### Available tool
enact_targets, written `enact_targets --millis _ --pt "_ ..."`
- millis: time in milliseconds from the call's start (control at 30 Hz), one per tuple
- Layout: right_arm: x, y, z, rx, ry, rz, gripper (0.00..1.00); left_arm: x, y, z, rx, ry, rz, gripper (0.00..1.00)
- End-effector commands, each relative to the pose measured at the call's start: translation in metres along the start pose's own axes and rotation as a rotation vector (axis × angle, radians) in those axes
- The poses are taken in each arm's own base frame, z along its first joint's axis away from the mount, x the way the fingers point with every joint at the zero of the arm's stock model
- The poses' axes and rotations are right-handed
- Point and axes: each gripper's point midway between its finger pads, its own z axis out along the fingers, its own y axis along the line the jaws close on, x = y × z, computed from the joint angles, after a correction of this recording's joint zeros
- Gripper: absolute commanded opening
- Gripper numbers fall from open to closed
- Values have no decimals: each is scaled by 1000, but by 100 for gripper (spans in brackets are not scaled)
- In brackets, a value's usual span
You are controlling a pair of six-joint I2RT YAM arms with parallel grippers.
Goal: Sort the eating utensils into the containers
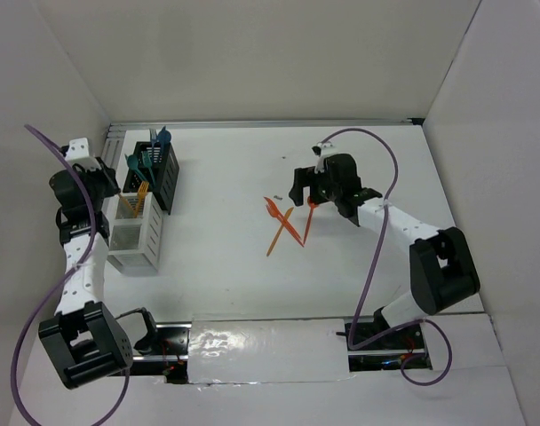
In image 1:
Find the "orange plastic spoon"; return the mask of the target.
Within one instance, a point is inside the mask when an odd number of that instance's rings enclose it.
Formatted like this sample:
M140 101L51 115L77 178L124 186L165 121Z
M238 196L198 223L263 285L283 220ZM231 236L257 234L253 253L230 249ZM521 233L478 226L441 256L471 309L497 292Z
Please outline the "orange plastic spoon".
M309 207L309 213L308 213L307 220L306 220L306 227L305 227L305 232L304 232L304 237L303 237L303 244L306 244L307 238L309 236L313 216L314 216L314 211L318 207L318 205L315 204L310 197L307 198L306 203L307 203L307 205Z

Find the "orange plastic fork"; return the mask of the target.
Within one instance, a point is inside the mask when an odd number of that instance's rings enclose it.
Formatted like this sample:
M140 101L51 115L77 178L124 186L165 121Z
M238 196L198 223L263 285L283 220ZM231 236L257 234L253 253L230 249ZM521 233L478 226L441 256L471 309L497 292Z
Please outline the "orange plastic fork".
M266 205L266 210L268 212L268 214L273 217L273 218L277 218L278 217L278 213L276 212L275 208L271 205L271 204L267 204Z

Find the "blue plastic fork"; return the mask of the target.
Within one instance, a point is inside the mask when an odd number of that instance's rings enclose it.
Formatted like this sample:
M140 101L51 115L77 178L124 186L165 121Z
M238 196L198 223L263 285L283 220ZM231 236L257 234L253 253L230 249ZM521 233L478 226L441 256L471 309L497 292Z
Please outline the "blue plastic fork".
M150 129L149 130L149 142L151 146L151 150L155 150L155 144L157 142L157 132L156 129Z

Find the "blue plastic spoon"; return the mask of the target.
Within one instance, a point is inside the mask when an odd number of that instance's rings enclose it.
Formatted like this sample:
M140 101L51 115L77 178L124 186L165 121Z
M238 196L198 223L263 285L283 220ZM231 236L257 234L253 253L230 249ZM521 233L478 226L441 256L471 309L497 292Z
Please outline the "blue plastic spoon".
M164 155L167 146L171 143L171 133L165 126L163 126L157 134L156 140L160 147L160 155Z

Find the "yellow plastic spoon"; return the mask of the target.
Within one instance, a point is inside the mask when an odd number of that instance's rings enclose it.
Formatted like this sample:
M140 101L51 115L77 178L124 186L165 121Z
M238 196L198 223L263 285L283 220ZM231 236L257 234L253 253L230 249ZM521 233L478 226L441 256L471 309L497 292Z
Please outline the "yellow plastic spoon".
M137 214L134 211L133 206L131 205L130 201L124 197L121 193L118 194L119 202L118 202L118 211L117 211L117 217L118 218L135 218Z

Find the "teal plastic fork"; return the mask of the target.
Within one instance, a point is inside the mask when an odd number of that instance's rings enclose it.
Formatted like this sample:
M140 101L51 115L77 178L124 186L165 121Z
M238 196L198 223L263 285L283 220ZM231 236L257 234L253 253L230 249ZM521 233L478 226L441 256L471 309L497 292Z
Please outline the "teal plastic fork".
M142 160L142 164L145 166L145 168L147 169L147 171L149 173L149 176L151 178L152 186L156 186L155 175L154 175L154 171L153 171L153 163L152 163L151 157L149 155L149 152L147 150L144 150L144 151L141 152L141 160Z

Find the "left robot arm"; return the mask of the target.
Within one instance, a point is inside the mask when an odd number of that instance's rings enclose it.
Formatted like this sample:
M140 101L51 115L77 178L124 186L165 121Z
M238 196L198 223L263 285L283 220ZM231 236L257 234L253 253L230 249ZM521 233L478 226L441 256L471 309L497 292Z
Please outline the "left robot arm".
M72 390L131 367L132 353L152 355L161 349L161 332L145 308L145 323L128 338L104 305L104 267L109 226L103 201L120 192L115 171L99 157L69 160L76 172L54 174L49 182L60 208L56 225L72 275L62 286L54 316L40 323L38 335L60 380Z

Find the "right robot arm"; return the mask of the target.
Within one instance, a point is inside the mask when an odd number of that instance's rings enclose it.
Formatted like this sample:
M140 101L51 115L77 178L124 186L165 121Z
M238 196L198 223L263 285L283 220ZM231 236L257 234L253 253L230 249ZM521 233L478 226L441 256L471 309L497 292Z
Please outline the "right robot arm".
M392 348L404 337L406 326L442 312L480 291L480 278L464 233L455 226L441 229L426 224L392 205L383 194L362 185L350 154L333 154L317 165L296 168L289 197L296 206L304 201L332 202L338 213L359 227L392 237L409 260L409 290L378 308L373 336L356 341L356 327L347 334L347 346L359 350L373 342Z

